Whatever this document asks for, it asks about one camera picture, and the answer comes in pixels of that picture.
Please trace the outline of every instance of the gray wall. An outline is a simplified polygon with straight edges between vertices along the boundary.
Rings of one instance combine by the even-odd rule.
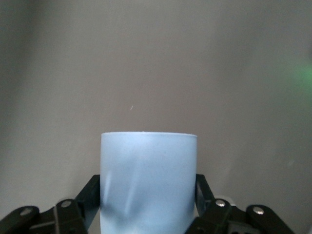
[[[101,133],[168,131],[198,135],[216,195],[309,231],[312,1],[12,0],[0,12],[0,218],[75,197],[99,173]]]

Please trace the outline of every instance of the light blue cylinder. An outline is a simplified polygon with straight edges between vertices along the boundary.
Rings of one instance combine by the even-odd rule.
[[[197,136],[101,136],[102,234],[183,234],[194,218]]]

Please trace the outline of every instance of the green light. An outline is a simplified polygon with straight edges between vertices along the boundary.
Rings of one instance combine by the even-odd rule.
[[[312,66],[306,66],[299,70],[299,78],[305,83],[312,85]]]

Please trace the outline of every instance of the metal screw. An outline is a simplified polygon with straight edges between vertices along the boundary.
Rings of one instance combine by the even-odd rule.
[[[225,202],[218,199],[217,201],[215,201],[216,205],[219,206],[219,207],[225,207]]]
[[[20,213],[21,216],[27,215],[33,211],[33,208],[26,207],[22,212]]]
[[[67,201],[63,201],[62,204],[61,204],[61,207],[65,208],[65,207],[68,207],[70,206],[70,204],[72,204],[71,201],[67,200]]]
[[[263,215],[263,214],[264,214],[264,210],[261,209],[261,208],[258,207],[258,206],[255,206],[255,207],[253,208],[253,212],[255,212],[255,213],[258,214],[258,215]]]

